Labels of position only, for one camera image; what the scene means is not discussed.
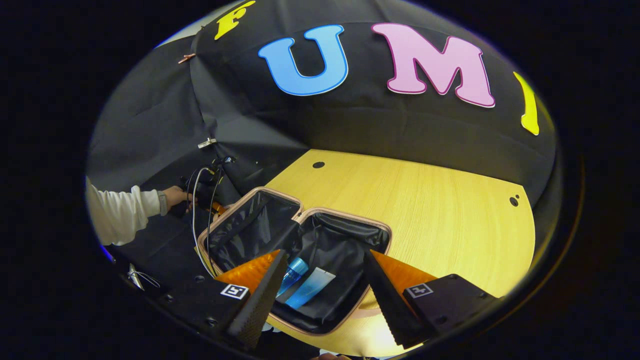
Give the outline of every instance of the letter m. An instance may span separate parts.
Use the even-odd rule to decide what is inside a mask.
[[[389,90],[400,94],[421,94],[427,84],[418,78],[417,66],[429,78],[438,94],[446,94],[460,71],[456,95],[464,101],[485,108],[495,106],[489,89],[482,51],[470,42],[449,37],[440,52],[422,35],[407,25],[381,23],[371,29],[387,39],[396,76],[389,80]]]

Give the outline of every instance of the light wooden tabletop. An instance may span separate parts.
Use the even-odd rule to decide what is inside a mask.
[[[324,162],[314,168],[316,162]],[[343,152],[309,150],[268,188],[317,206],[391,227],[388,255],[434,276],[460,274],[495,297],[525,275],[534,224],[522,186],[449,168]],[[517,198],[518,206],[509,198]],[[369,291],[361,309],[378,305]],[[381,314],[348,318],[324,336],[268,323],[315,347],[352,356],[393,356],[397,346]]]

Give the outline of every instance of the screw hole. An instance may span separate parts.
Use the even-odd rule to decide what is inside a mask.
[[[218,321],[216,319],[214,319],[211,316],[208,316],[205,321],[207,322],[207,324],[209,324],[209,326],[211,327],[215,327],[218,324]]]

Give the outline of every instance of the blue tube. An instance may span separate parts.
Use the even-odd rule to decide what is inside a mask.
[[[300,280],[302,275],[309,270],[309,266],[304,260],[300,258],[295,258],[291,261],[287,272],[284,274],[284,278],[282,279],[282,284],[280,285],[280,289],[278,290],[278,294],[276,297],[282,295],[283,292],[287,291],[288,288],[291,287],[296,281]]]
[[[287,299],[285,304],[298,309],[311,300],[320,290],[324,289],[333,279],[335,279],[335,275],[330,272],[326,272],[321,268],[314,269],[311,276]]]

